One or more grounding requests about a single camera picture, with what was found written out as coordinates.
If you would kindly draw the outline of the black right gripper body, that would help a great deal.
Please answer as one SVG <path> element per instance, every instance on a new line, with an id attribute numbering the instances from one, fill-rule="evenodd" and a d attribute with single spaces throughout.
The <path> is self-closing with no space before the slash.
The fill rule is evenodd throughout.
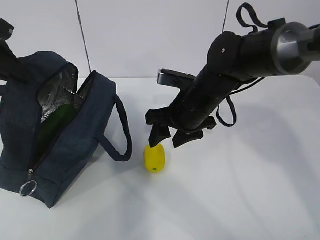
<path id="1" fill-rule="evenodd" d="M 184 133 L 213 129 L 217 123 L 210 114 L 217 108 L 215 99 L 185 99 L 168 107 L 150 109 L 145 115 L 148 125 L 159 124 Z"/>

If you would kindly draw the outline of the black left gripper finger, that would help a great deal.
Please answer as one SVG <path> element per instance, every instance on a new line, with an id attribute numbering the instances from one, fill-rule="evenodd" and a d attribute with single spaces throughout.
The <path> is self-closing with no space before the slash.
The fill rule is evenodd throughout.
<path id="1" fill-rule="evenodd" d="M 33 80 L 31 71 L 16 58 L 5 41 L 0 43 L 0 79 L 21 83 L 30 83 Z"/>

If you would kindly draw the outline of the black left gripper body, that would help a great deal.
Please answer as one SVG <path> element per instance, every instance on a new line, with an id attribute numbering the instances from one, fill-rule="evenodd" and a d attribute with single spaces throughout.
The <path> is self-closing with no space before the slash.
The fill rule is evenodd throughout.
<path id="1" fill-rule="evenodd" d="M 15 30 L 15 27 L 5 21 L 3 18 L 0 19 L 0 44 L 4 44 L 5 41 L 9 40 Z"/>

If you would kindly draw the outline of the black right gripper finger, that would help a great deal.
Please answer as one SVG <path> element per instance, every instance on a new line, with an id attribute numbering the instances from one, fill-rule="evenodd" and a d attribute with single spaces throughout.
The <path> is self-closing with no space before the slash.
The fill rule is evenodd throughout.
<path id="1" fill-rule="evenodd" d="M 154 148 L 163 140 L 168 139 L 170 137 L 171 137 L 171 133 L 168 126 L 153 124 L 151 133 L 149 136 L 149 146 L 151 148 Z"/>
<path id="2" fill-rule="evenodd" d="M 177 131 L 172 139 L 172 142 L 173 142 L 173 146 L 175 148 L 178 148 L 186 143 L 189 143 L 195 140 L 200 140 L 203 137 L 204 137 L 204 133 L 202 130 L 199 130 L 193 133 L 185 133 L 182 131 Z"/>

